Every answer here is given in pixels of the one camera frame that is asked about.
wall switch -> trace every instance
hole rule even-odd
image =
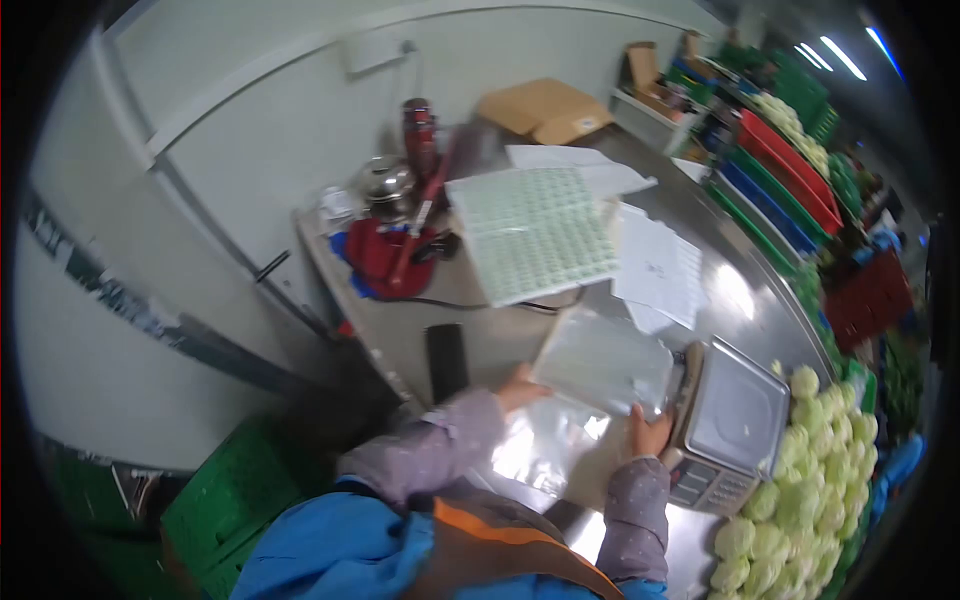
[[[349,75],[365,71],[403,58],[406,28],[383,27],[350,34],[340,40],[344,68]]]

stainless steel table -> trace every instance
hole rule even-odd
[[[504,144],[523,140],[489,125],[471,126],[471,155],[452,170],[452,177],[490,172],[509,166]],[[787,368],[807,364],[822,380],[832,379],[827,355],[802,308],[786,283],[740,228],[704,191],[665,156],[609,126],[582,139],[609,158],[629,165],[641,175],[654,176],[660,184],[623,198],[639,206],[652,219],[669,227],[703,251],[703,286],[709,307],[697,316],[690,331],[673,324],[660,332],[664,344],[682,350],[694,340],[719,335],[760,365],[779,359]],[[360,299],[349,284],[349,267],[329,249],[320,235],[318,216],[308,212],[297,217],[301,240],[310,251],[330,292],[371,360],[383,373],[412,413],[432,403],[423,331],[430,325],[459,323],[464,328],[470,383],[499,385],[520,361],[533,361],[556,316],[536,310],[504,307],[458,311],[416,303],[383,303]],[[597,311],[629,320],[621,300],[611,296],[608,281],[587,288],[583,302]],[[421,294],[425,298],[458,304],[482,303],[483,297],[468,263],[466,252],[439,263],[433,281]],[[574,292],[538,300],[562,305]],[[570,546],[591,561],[603,539],[602,515],[549,496],[517,481],[478,466],[468,476],[476,485],[510,496],[527,506],[563,521]],[[670,566],[667,596],[687,598],[702,595],[714,558],[709,549],[720,518],[695,513],[674,505],[667,507]]]

red thermos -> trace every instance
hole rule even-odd
[[[403,103],[403,144],[407,160],[421,183],[437,171],[437,123],[425,98],[411,98]]]

white wall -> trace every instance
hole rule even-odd
[[[14,268],[17,359],[44,435],[124,462],[194,469],[245,416],[285,405],[112,314],[26,227]]]
[[[110,109],[91,43],[39,139],[30,176],[40,198],[119,278],[168,312],[188,313],[279,367],[327,379],[320,339],[268,300],[146,172]]]
[[[389,29],[420,48],[422,95],[451,124],[466,120],[483,93],[544,76],[606,104],[627,42],[657,42],[663,67],[684,28],[714,40],[726,30],[690,0],[504,4],[511,3],[166,1],[115,34],[155,139],[173,139],[205,114],[168,148],[191,189],[255,263],[290,250],[286,276],[316,306],[289,215],[311,190],[344,183],[370,156],[389,149],[383,132],[396,130],[399,104],[414,95],[420,59],[348,78],[338,46],[325,43],[358,27],[396,22]],[[484,6],[501,8],[472,9]],[[249,76],[311,44],[321,49],[229,97],[244,81],[234,74]]]

black cable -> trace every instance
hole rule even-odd
[[[537,310],[545,310],[551,313],[559,313],[565,308],[570,308],[571,306],[576,306],[580,303],[580,300],[584,298],[584,294],[587,292],[587,288],[580,287],[577,291],[577,297],[573,301],[568,302],[567,304],[561,304],[560,306],[547,306],[545,304],[537,304],[535,302],[518,302],[516,304],[511,304],[515,308],[535,308]],[[453,310],[482,310],[484,308],[492,308],[489,304],[455,304],[453,302],[447,302],[444,300],[435,300],[432,298],[421,298],[419,296],[414,296],[412,298],[378,298],[376,296],[368,296],[371,300],[377,302],[412,302],[417,304],[430,304],[432,306],[440,306],[442,308],[451,308]]]

